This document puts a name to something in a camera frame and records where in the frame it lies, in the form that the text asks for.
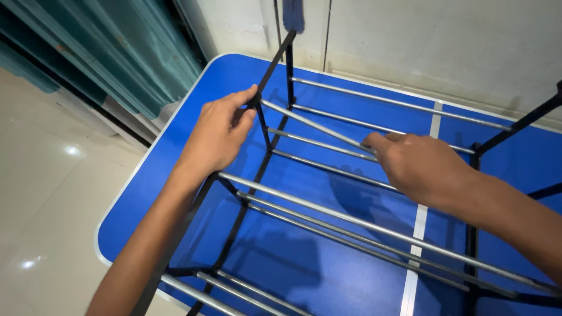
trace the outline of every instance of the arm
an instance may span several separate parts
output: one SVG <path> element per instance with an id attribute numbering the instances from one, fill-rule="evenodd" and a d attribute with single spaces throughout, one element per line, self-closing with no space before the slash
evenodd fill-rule
<path id="1" fill-rule="evenodd" d="M 562 287 L 562 216 L 467 165 L 430 136 L 369 134 L 390 183 L 415 202 L 453 215 L 512 245 Z"/>
<path id="2" fill-rule="evenodd" d="M 103 278 L 87 316 L 126 316 L 133 310 L 203 180 L 238 155 L 256 112 L 245 111 L 239 120 L 234 114 L 256 91 L 253 85 L 203 105 L 166 184 Z"/>

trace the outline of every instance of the blue tabletop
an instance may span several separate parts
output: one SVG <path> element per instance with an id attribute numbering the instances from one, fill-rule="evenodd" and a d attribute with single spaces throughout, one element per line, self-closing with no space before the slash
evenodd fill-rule
<path id="1" fill-rule="evenodd" d="M 205 102 L 258 83 L 268 65 L 269 61 L 259 58 L 229 54 L 214 59 L 207 66 L 100 223 L 96 242 L 103 260 L 113 261 L 116 258 L 152 205 L 195 125 L 201 106 Z M 309 70 L 295 68 L 294 75 L 424 107 L 433 108 L 435 103 L 425 98 Z M 278 65 L 262 93 L 263 99 L 281 106 L 287 104 L 285 76 L 285 66 Z M 431 128 L 432 116 L 426 112 L 303 84 L 295 84 L 294 90 L 299 105 L 420 135 L 429 134 Z M 443 110 L 510 124 L 504 119 L 456 106 L 443 105 Z M 358 141 L 371 132 L 367 128 L 308 112 L 295 112 Z M 266 108 L 264 113 L 268 126 L 277 127 L 282 118 L 281 114 Z M 354 150 L 337 139 L 291 119 L 284 130 Z M 474 141 L 484 142 L 497 132 L 497 129 L 481 125 L 441 118 L 439 138 L 451 144 L 469 147 Z M 549 186 L 562 178 L 562 165 L 556 163 L 561 161 L 562 152 L 553 146 L 561 142 L 562 135 L 559 133 L 535 127 L 528 128 L 487 153 L 482 160 L 482 170 L 508 181 L 523 192 Z M 288 138 L 281 138 L 277 149 L 387 182 L 381 167 L 373 162 Z M 256 120 L 240 154 L 226 171 L 253 180 L 264 155 L 263 135 Z M 271 158 L 261 183 L 409 236 L 414 233 L 418 205 L 399 193 L 327 173 L 276 155 Z M 243 191 L 248 190 L 241 185 L 236 186 Z M 256 196 L 410 252 L 408 244 L 388 236 L 262 192 L 258 192 Z M 549 197 L 542 202 L 556 211 L 562 210 L 562 196 Z M 170 261 L 170 266 L 200 267 L 213 264 L 239 208 L 239 202 L 224 187 L 218 183 L 214 184 Z M 428 242 L 464 253 L 464 231 L 464 223 L 435 210 L 429 210 L 424 237 Z M 458 262 L 427 251 L 424 251 L 422 256 L 458 270 L 463 268 Z M 484 232 L 480 235 L 480 258 L 549 282 L 546 276 L 514 249 Z M 404 308 L 404 268 L 253 210 L 248 211 L 223 270 L 317 315 L 400 315 Z M 480 275 L 499 285 L 531 291 L 495 275 L 485 272 Z M 200 290 L 204 286 L 203 281 L 193 277 L 182 278 L 182 281 Z M 169 286 L 160 285 L 160 289 L 189 306 L 194 304 L 192 298 Z M 248 315 L 263 313 L 253 305 L 221 290 L 215 289 L 211 295 Z M 460 315 L 462 292 L 432 279 L 420 277 L 415 300 L 412 300 L 411 304 L 414 304 L 415 315 Z M 560 314 L 555 309 L 486 299 L 480 300 L 478 311 L 482 315 L 499 312 L 502 315 Z M 207 307 L 202 313 L 218 314 Z"/>

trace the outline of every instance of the forearm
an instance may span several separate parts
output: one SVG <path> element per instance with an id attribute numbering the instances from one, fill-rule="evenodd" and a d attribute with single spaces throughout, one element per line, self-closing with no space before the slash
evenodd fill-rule
<path id="1" fill-rule="evenodd" d="M 497 236 L 562 286 L 562 216 L 504 181 L 480 174 L 444 211 Z"/>
<path id="2" fill-rule="evenodd" d="M 188 210 L 200 177 L 181 179 L 172 172 L 154 204 L 137 226 L 100 284 L 87 316 L 130 313 L 164 254 L 177 224 Z"/>

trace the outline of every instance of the tiled floor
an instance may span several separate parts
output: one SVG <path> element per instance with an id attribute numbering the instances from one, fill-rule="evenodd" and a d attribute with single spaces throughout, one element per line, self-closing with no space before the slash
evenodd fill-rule
<path id="1" fill-rule="evenodd" d="M 0 68 L 0 314 L 84 314 L 96 225 L 143 155 Z M 157 296 L 147 315 L 185 312 Z"/>

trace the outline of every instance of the metal rack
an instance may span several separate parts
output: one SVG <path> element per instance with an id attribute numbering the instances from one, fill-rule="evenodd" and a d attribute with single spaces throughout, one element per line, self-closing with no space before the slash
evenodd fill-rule
<path id="1" fill-rule="evenodd" d="M 246 212 L 248 211 L 248 209 L 254 210 L 254 211 L 258 211 L 261 212 L 263 214 L 266 214 L 268 216 L 271 216 L 273 218 L 276 218 L 278 220 L 284 221 L 286 223 L 290 223 L 293 224 L 297 227 L 300 227 L 302 229 L 305 229 L 307 231 L 310 231 L 312 233 L 321 235 L 323 237 L 326 237 L 330 240 L 333 240 L 335 242 L 347 245 L 351 248 L 357 249 L 361 252 L 364 252 L 366 254 L 375 256 L 377 258 L 380 258 L 382 260 L 388 261 L 390 263 L 394 263 L 398 266 L 404 267 L 406 269 L 412 270 L 414 272 L 423 274 L 427 277 L 431 277 L 434 278 L 440 282 L 443 282 L 449 286 L 458 288 L 462 291 L 465 292 L 465 297 L 464 297 L 464 312 L 465 315 L 475 315 L 475 306 L 476 306 L 476 302 L 478 300 L 478 298 L 480 297 L 494 297 L 497 299 L 504 299 L 504 300 L 509 300 L 509 301 L 516 301 L 516 302 L 520 302 L 520 303 L 527 303 L 527 304 L 534 304 L 534 305 L 542 305 L 542 306 L 550 306 L 550 307 L 556 307 L 556 308 L 562 308 L 562 290 L 552 286 L 550 284 L 547 283 L 543 283 L 540 282 L 538 280 L 535 280 L 533 278 L 530 277 L 526 277 L 520 274 L 516 274 L 513 272 L 510 272 L 506 269 L 502 269 L 502 268 L 498 268 L 495 267 L 491 264 L 485 263 L 481 260 L 479 260 L 477 258 L 478 255 L 478 229 L 476 227 L 473 227 L 471 225 L 467 225 L 466 226 L 466 244 L 465 244 L 465 253 L 464 254 L 459 254 L 453 251 L 450 251 L 448 249 L 444 249 L 442 247 L 433 245 L 431 243 L 427 243 L 424 242 L 423 240 L 414 238 L 414 237 L 410 237 L 395 231 L 392 231 L 388 228 L 376 225 L 374 223 L 370 223 L 367 222 L 365 220 L 356 218 L 354 216 L 345 214 L 345 213 L 340 213 L 336 210 L 330 209 L 328 207 L 322 206 L 322 205 L 318 205 L 316 203 L 304 200 L 302 198 L 296 197 L 296 196 L 292 196 L 289 195 L 287 193 L 278 191 L 274 188 L 270 188 L 270 187 L 266 187 L 263 186 L 262 184 L 260 184 L 261 178 L 264 175 L 265 169 L 267 168 L 267 165 L 272 157 L 272 155 L 280 155 L 280 156 L 284 156 L 286 158 L 301 162 L 303 164 L 307 164 L 307 165 L 311 165 L 314 166 L 316 168 L 319 169 L 323 169 L 326 170 L 328 172 L 332 172 L 332 173 L 337 173 L 340 174 L 342 176 L 345 177 L 349 177 L 355 180 L 359 180 L 365 183 L 369 183 L 372 184 L 374 186 L 379 186 L 388 190 L 392 190 L 392 191 L 397 191 L 396 188 L 392 187 L 390 184 L 388 183 L 383 183 L 381 181 L 378 180 L 374 180 L 374 179 L 370 179 L 367 177 L 363 177 L 360 175 L 356 175 L 347 171 L 343 171 L 343 170 L 339 170 L 337 168 L 331 167 L 331 166 L 327 166 L 315 161 L 311 161 L 302 157 L 298 157 L 295 155 L 292 155 L 290 153 L 286 153 L 283 151 L 279 151 L 277 149 L 275 149 L 279 138 L 280 137 L 288 137 L 288 138 L 292 138 L 292 139 L 296 139 L 298 141 L 301 142 L 305 142 L 314 146 L 319 146 L 319 147 L 323 147 L 323 148 L 327 148 L 330 150 L 334 150 L 337 152 L 340 152 L 342 154 L 346 154 L 346 155 L 351 155 L 360 159 L 364 159 L 364 160 L 368 160 L 371 162 L 377 162 L 377 160 L 374 158 L 373 154 L 374 151 L 372 148 L 369 147 L 365 147 L 364 145 L 362 145 L 361 143 L 348 138 L 344 135 L 341 135 L 333 130 L 330 130 L 320 124 L 317 124 L 301 115 L 298 115 L 296 113 L 293 112 L 293 110 L 297 109 L 300 111 L 307 111 L 307 112 L 311 112 L 311 113 L 315 113 L 317 115 L 323 115 L 329 118 L 333 118 L 333 119 L 338 119 L 338 120 L 343 120 L 349 123 L 353 123 L 353 124 L 357 124 L 357 125 L 361 125 L 364 127 L 368 127 L 368 128 L 372 128 L 375 130 L 381 130 L 383 132 L 395 132 L 395 133 L 402 133 L 404 134 L 404 132 L 401 131 L 397 131 L 397 130 L 393 130 L 393 129 L 389 129 L 389 128 L 385 128 L 385 127 L 380 127 L 371 123 L 367 123 L 367 122 L 363 122 L 363 121 L 359 121 L 359 120 L 355 120 L 355 119 L 350 119 L 350 118 L 346 118 L 337 114 L 332 114 L 332 113 L 328 113 L 328 112 L 324 112 L 324 111 L 320 111 L 317 109 L 312 109 L 306 106 L 301 106 L 301 105 L 297 105 L 296 103 L 296 97 L 294 96 L 294 92 L 293 92 L 293 85 L 294 83 L 300 83 L 300 84 L 307 84 L 307 85 L 312 85 L 314 87 L 320 87 L 320 88 L 325 88 L 325 89 L 330 89 L 333 91 L 338 91 L 338 92 L 342 92 L 342 93 L 348 93 L 348 94 L 353 94 L 356 96 L 361 96 L 361 97 L 365 97 L 365 98 L 369 98 L 372 100 L 378 100 L 378 101 L 383 101 L 386 103 L 391 103 L 394 105 L 398 105 L 398 106 L 403 106 L 403 107 L 408 107 L 414 110 L 420 110 L 420 111 L 425 111 L 425 112 L 430 112 L 432 114 L 437 114 L 437 115 L 441 115 L 441 116 L 446 116 L 446 117 L 450 117 L 450 118 L 454 118 L 454 119 L 459 119 L 459 120 L 465 120 L 468 122 L 472 122 L 474 124 L 481 124 L 481 125 L 485 125 L 488 127 L 493 127 L 493 128 L 497 128 L 499 130 L 501 130 L 501 132 L 499 132 L 499 134 L 497 134 L 496 136 L 492 137 L 489 141 L 485 142 L 484 144 L 479 144 L 479 143 L 474 143 L 472 144 L 471 148 L 461 148 L 458 146 L 453 146 L 450 145 L 451 148 L 453 148 L 454 150 L 456 150 L 459 153 L 463 153 L 463 154 L 467 154 L 470 155 L 470 166 L 474 169 L 479 170 L 480 168 L 480 160 L 482 158 L 482 155 L 485 154 L 488 150 L 490 150 L 491 148 L 493 148 L 494 146 L 498 145 L 499 143 L 503 142 L 504 140 L 508 139 L 509 137 L 513 136 L 515 133 L 517 133 L 518 131 L 522 130 L 523 128 L 529 126 L 530 124 L 532 124 L 533 122 L 535 122 L 536 120 L 538 120 L 539 118 L 543 117 L 544 115 L 546 115 L 547 113 L 549 113 L 550 111 L 552 111 L 553 109 L 557 108 L 558 106 L 562 105 L 562 81 L 558 82 L 557 86 L 558 86 L 558 93 L 553 96 L 552 98 L 550 98 L 548 101 L 546 101 L 545 103 L 543 103 L 541 106 L 538 106 L 536 109 L 534 109 L 532 112 L 530 112 L 529 114 L 527 114 L 526 116 L 524 116 L 523 118 L 521 118 L 520 120 L 514 122 L 513 124 L 511 124 L 510 126 L 505 126 L 505 125 L 500 125 L 500 124 L 496 124 L 496 123 L 492 123 L 492 122 L 488 122 L 488 121 L 484 121 L 484 120 L 478 120 L 478 119 L 473 119 L 473 118 L 469 118 L 466 116 L 462 116 L 462 115 L 457 115 L 457 114 L 452 114 L 452 113 L 447 113 L 447 112 L 443 112 L 443 111 L 437 111 L 434 109 L 428 109 L 425 107 L 421 107 L 421 106 L 417 106 L 417 105 L 413 105 L 413 104 L 409 104 L 409 103 L 405 103 L 405 102 L 400 102 L 400 101 L 395 101 L 395 100 L 391 100 L 391 99 L 387 99 L 387 98 L 382 98 L 382 97 L 378 97 L 378 96 L 373 96 L 373 95 L 369 95 L 366 93 L 360 93 L 360 92 L 355 92 L 355 91 L 351 91 L 348 89 L 342 89 L 342 88 L 338 88 L 338 87 L 334 87 L 331 85 L 326 85 L 326 84 L 321 84 L 321 83 L 317 83 L 317 82 L 312 82 L 309 80 L 304 80 L 304 79 L 300 79 L 300 78 L 295 78 L 293 76 L 293 55 L 292 55 L 292 42 L 294 40 L 296 36 L 296 32 L 290 31 L 287 35 L 287 37 L 285 38 L 285 40 L 283 41 L 281 47 L 279 48 L 279 51 L 277 52 L 277 54 L 275 55 L 275 57 L 273 58 L 273 61 L 271 62 L 269 68 L 267 69 L 264 77 L 262 78 L 259 87 L 258 87 L 258 91 L 255 95 L 255 97 L 250 100 L 250 102 L 248 103 L 248 108 L 249 109 L 256 109 L 258 117 L 259 117 L 259 121 L 260 121 L 260 125 L 261 125 L 261 130 L 263 132 L 264 135 L 264 141 L 265 144 L 267 146 L 267 152 L 265 154 L 265 157 L 259 167 L 259 170 L 254 178 L 253 181 L 251 180 L 247 180 L 247 179 L 243 179 L 240 177 L 237 177 L 235 175 L 223 172 L 223 171 L 219 171 L 219 172 L 215 172 L 213 174 L 211 174 L 207 180 L 204 182 L 203 186 L 201 187 L 201 190 L 199 192 L 199 194 L 197 195 L 197 197 L 194 200 L 193 205 L 191 206 L 191 209 L 189 210 L 186 218 L 183 220 L 183 222 L 181 223 L 180 227 L 177 229 L 177 231 L 174 233 L 173 239 L 170 243 L 170 246 L 168 247 L 168 249 L 166 250 L 165 254 L 162 256 L 158 266 L 156 267 L 154 274 L 152 276 L 152 278 L 150 279 L 147 287 L 145 288 L 142 297 L 139 299 L 135 309 L 133 310 L 132 314 L 134 315 L 142 315 L 146 312 L 148 305 L 150 304 L 151 298 L 154 295 L 155 291 L 156 291 L 156 287 L 158 285 L 159 282 L 165 282 L 166 284 L 169 284 L 171 286 L 173 286 L 174 288 L 176 288 L 177 290 L 197 299 L 198 301 L 194 304 L 194 306 L 191 308 L 190 312 L 188 313 L 188 316 L 195 316 L 197 315 L 197 313 L 201 310 L 201 308 L 203 307 L 204 304 L 207 304 L 208 306 L 219 310 L 221 312 L 223 312 L 224 314 L 227 315 L 243 315 L 242 313 L 240 313 L 239 311 L 217 301 L 216 299 L 212 298 L 209 293 L 211 292 L 211 290 L 213 289 L 213 287 L 217 287 L 219 289 L 221 289 L 222 291 L 226 291 L 246 302 L 249 302 L 251 304 L 254 304 L 256 306 L 258 306 L 259 308 L 263 309 L 264 311 L 274 314 L 274 315 L 285 315 L 284 313 L 280 312 L 279 310 L 275 309 L 274 307 L 271 306 L 275 306 L 275 305 L 271 305 L 270 303 L 273 302 L 274 304 L 278 304 L 281 306 L 284 306 L 285 308 L 290 309 L 292 312 L 295 312 L 297 314 L 300 315 L 311 315 L 310 313 L 288 303 L 285 302 L 277 297 L 274 297 L 270 294 L 267 294 L 264 291 L 259 290 L 258 288 L 249 285 L 239 279 L 234 278 L 233 276 L 228 275 L 227 273 L 225 273 L 224 271 L 221 270 L 224 261 L 226 260 L 226 256 L 229 253 L 229 250 L 233 244 L 233 241 L 236 237 L 236 234 L 241 226 L 242 220 L 244 219 L 244 216 L 246 214 Z M 279 60 L 281 59 L 283 53 L 285 52 L 286 55 L 286 59 L 287 59 L 287 92 L 288 92 L 288 100 L 289 100 L 289 104 L 287 105 L 287 107 L 280 107 L 278 105 L 275 105 L 267 100 L 263 100 L 261 98 L 261 92 L 263 91 L 266 83 L 268 82 L 269 78 L 271 77 L 271 74 L 273 73 L 273 70 L 275 69 L 277 63 L 279 62 Z M 283 118 L 279 124 L 279 126 L 277 128 L 272 128 L 269 127 L 266 122 L 265 122 L 265 118 L 264 118 L 264 114 L 262 111 L 262 106 L 268 107 L 274 111 L 277 111 L 281 114 L 283 114 Z M 354 147 L 356 147 L 357 149 L 361 150 L 363 153 L 358 153 L 358 152 L 354 152 L 354 151 L 350 151 L 344 148 L 339 148 L 337 146 L 332 146 L 332 145 L 328 145 L 322 142 L 318 142 L 315 141 L 313 139 L 308 139 L 305 137 L 301 137 L 298 135 L 294 135 L 294 134 L 290 134 L 287 132 L 284 132 L 283 129 L 285 127 L 285 124 L 287 123 L 288 119 L 294 119 L 297 121 L 300 121 L 306 125 L 309 125 L 313 128 L 316 128 L 330 136 L 336 137 L 346 143 L 348 143 L 349 145 L 352 145 Z M 274 136 L 272 139 L 270 139 L 269 137 L 269 133 L 272 133 Z M 191 223 L 192 219 L 194 218 L 195 214 L 197 213 L 199 207 L 202 204 L 203 199 L 205 198 L 205 196 L 207 195 L 209 189 L 211 188 L 212 184 L 215 181 L 219 181 L 234 197 L 236 197 L 240 203 L 241 203 L 241 208 L 240 211 L 238 213 L 238 216 L 234 222 L 234 225 L 229 233 L 229 236 L 226 240 L 226 243 L 217 259 L 217 261 L 215 262 L 215 264 L 211 267 L 197 267 L 197 268 L 174 268 L 174 267 L 169 267 L 168 266 L 168 262 L 170 260 L 170 258 L 172 257 L 172 254 L 174 253 L 175 249 L 178 247 L 179 242 L 181 241 L 183 235 L 185 234 L 187 228 L 189 227 L 189 224 Z M 238 189 L 235 188 L 235 186 L 233 185 L 234 183 L 239 183 L 242 184 L 244 186 L 247 186 L 250 188 L 250 190 L 248 192 L 242 192 Z M 387 245 L 384 245 L 378 241 L 372 240 L 370 238 L 364 237 L 362 235 L 356 234 L 354 232 L 348 231 L 346 229 L 340 228 L 338 226 L 326 223 L 324 221 L 315 219 L 313 217 L 298 213 L 294 210 L 290 210 L 287 209 L 285 207 L 282 207 L 280 205 L 268 202 L 266 200 L 263 200 L 261 198 L 258 198 L 255 196 L 255 192 L 256 191 L 262 191 L 267 193 L 268 195 L 272 195 L 275 197 L 279 197 L 282 198 L 284 200 L 290 201 L 294 204 L 297 205 L 301 205 L 304 207 L 308 207 L 312 210 L 318 211 L 320 213 L 323 214 L 327 214 L 330 216 L 333 216 L 335 218 L 338 218 L 340 220 L 344 220 L 353 224 L 356 224 L 358 226 L 364 227 L 366 229 L 369 229 L 371 231 L 376 231 L 382 234 L 386 234 L 389 236 L 392 236 L 394 238 L 397 238 L 399 240 L 402 241 L 406 241 L 412 245 L 421 247 L 423 249 L 426 249 L 428 251 L 432 251 L 432 252 L 436 252 L 438 254 L 444 255 L 444 256 L 448 256 L 450 258 L 459 260 L 461 262 L 464 263 L 464 271 L 460 272 L 457 270 L 454 270 L 452 268 L 446 267 L 444 265 L 441 264 L 437 264 L 434 263 L 430 260 L 427 259 L 423 259 L 419 256 L 413 255 L 409 252 L 405 252 Z M 551 196 L 557 193 L 562 192 L 562 183 L 558 183 L 555 184 L 553 186 L 538 190 L 536 192 L 532 192 L 529 193 L 530 197 L 533 197 L 535 199 L 538 198 L 543 198 L 543 197 L 547 197 L 547 196 Z M 285 215 L 290 215 L 293 218 L 297 218 L 301 221 L 297 221 L 294 220 L 292 218 L 288 218 Z M 317 229 L 311 225 L 309 225 L 309 223 L 314 224 L 316 226 L 325 228 L 329 231 L 332 232 L 336 232 L 338 234 L 350 237 L 351 239 L 357 241 L 350 241 L 344 238 L 340 238 L 338 236 L 336 236 L 335 234 L 332 233 L 328 233 L 326 231 L 322 231 L 320 229 Z M 394 257 L 388 256 L 386 254 L 383 254 L 381 252 L 378 251 L 374 251 L 371 248 L 367 248 L 365 246 L 363 246 L 361 243 L 366 244 L 366 245 L 370 245 L 370 246 L 374 246 L 376 248 L 379 248 L 381 250 L 384 251 L 388 251 L 390 253 L 396 254 L 400 257 L 403 258 L 407 258 L 409 259 L 408 262 L 402 261 L 402 260 L 398 260 Z M 456 279 L 462 279 L 463 282 L 459 283 L 457 281 L 454 281 L 451 278 L 447 278 L 447 277 L 443 277 L 441 275 L 437 275 L 435 273 L 432 273 L 426 269 L 424 269 L 424 266 L 430 266 L 432 268 L 436 268 L 439 269 L 442 272 L 445 272 L 448 275 L 454 276 Z M 477 269 L 483 269 L 486 271 L 489 271 L 491 273 L 497 274 L 499 276 L 502 276 L 504 278 L 507 279 L 511 279 L 513 281 L 517 281 L 519 283 L 525 284 L 531 288 L 540 290 L 542 292 L 544 292 L 544 295 L 535 295 L 535 294 L 526 294 L 526 293 L 520 293 L 520 292 L 516 292 L 513 291 L 511 289 L 508 288 L 502 288 L 500 286 L 494 285 L 492 283 L 489 283 L 487 281 L 484 281 L 482 279 L 478 278 L 478 273 L 477 273 Z M 189 285 L 186 285 L 185 283 L 179 281 L 178 277 L 187 277 L 187 276 L 192 276 L 192 277 L 196 277 L 199 279 L 202 279 L 206 282 L 205 288 L 203 289 L 203 291 L 199 291 Z M 233 283 L 236 284 L 237 286 L 241 286 L 249 291 L 252 291 L 256 294 L 261 295 L 262 297 L 268 299 L 271 302 L 263 303 L 261 301 L 257 301 L 252 297 L 249 297 L 247 295 L 245 295 L 244 293 L 241 293 L 240 291 L 232 288 L 231 286 L 229 286 L 228 284 L 219 281 L 217 278 L 218 277 L 222 277 L 224 279 L 226 279 L 229 283 Z"/>

